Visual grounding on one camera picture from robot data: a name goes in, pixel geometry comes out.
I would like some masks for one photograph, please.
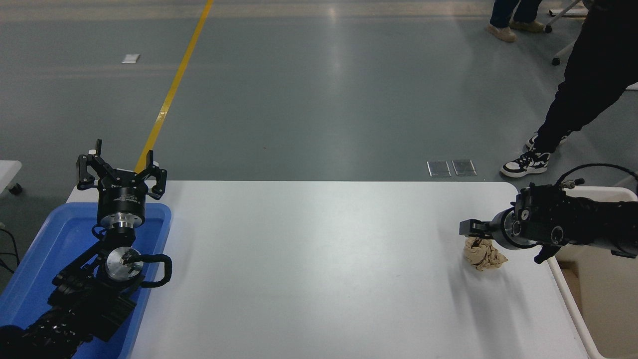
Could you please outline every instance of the black cable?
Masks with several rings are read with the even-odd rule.
[[[18,256],[18,245],[15,243],[15,237],[6,229],[0,228],[0,231],[9,234],[9,237],[11,237],[11,241],[13,242],[13,250],[15,251],[15,261],[18,262],[18,265],[20,265],[20,257]]]
[[[107,230],[106,230],[106,228],[104,228],[104,229],[102,229],[100,232],[96,232],[96,231],[95,231],[95,229],[96,229],[97,227],[101,227],[101,226],[100,226],[99,224],[94,225],[94,226],[91,228],[91,233],[93,233],[93,236],[94,236],[95,238],[97,238],[98,240],[100,240],[100,241],[101,241],[101,240],[104,238],[104,233],[105,233]]]
[[[2,268],[4,268],[4,269],[6,269],[6,270],[8,270],[8,271],[10,271],[10,272],[11,272],[11,274],[14,274],[14,273],[15,273],[15,272],[13,271],[13,269],[9,268],[9,266],[8,266],[8,265],[6,265],[6,263],[5,263],[2,259],[0,259],[0,267],[2,267]]]
[[[558,178],[558,181],[556,181],[556,183],[554,184],[554,186],[560,186],[561,182],[565,180],[565,178],[567,178],[567,176],[569,176],[570,174],[578,171],[579,169],[583,169],[583,168],[587,168],[587,167],[611,167],[611,168],[615,168],[615,169],[619,169],[623,172],[629,173],[629,175],[631,175],[631,177],[635,178],[636,181],[638,181],[638,174],[636,174],[634,171],[619,166],[619,165],[614,165],[614,164],[586,164],[586,165],[580,165],[577,167],[574,167],[573,169],[565,172],[562,176],[560,176],[560,178]]]

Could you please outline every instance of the black and white sneaker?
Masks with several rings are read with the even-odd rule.
[[[567,136],[569,136],[569,134],[571,133],[572,131],[567,132],[567,134],[560,139],[559,144],[565,143],[565,141],[567,141]],[[527,143],[525,144],[525,147],[527,147],[527,149],[531,149],[532,147],[534,147],[534,142],[536,142],[536,137],[538,137],[538,135],[534,135],[531,137],[531,139],[527,140]]]
[[[526,174],[543,173],[547,170],[550,153],[525,152],[519,158],[507,162],[501,167],[501,173],[514,178]]]

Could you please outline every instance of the white bin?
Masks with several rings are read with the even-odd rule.
[[[576,187],[566,192],[598,202],[638,201],[626,188]],[[638,359],[638,260],[613,256],[601,248],[571,245],[562,248],[556,259],[577,265],[582,315],[558,263],[549,261],[590,358]]]

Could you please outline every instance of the beige shoe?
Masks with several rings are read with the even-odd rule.
[[[516,34],[512,32],[509,27],[504,27],[499,29],[498,27],[493,26],[492,24],[487,25],[485,28],[488,33],[494,35],[497,39],[503,40],[504,42],[514,42],[516,41]]]
[[[542,33],[545,30],[545,25],[534,20],[532,22],[510,22],[510,27],[515,30],[529,31],[531,33]]]

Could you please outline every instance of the caster wheel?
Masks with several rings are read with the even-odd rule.
[[[22,186],[20,183],[16,183],[13,187],[9,188],[9,193],[12,195],[19,195],[22,193]]]

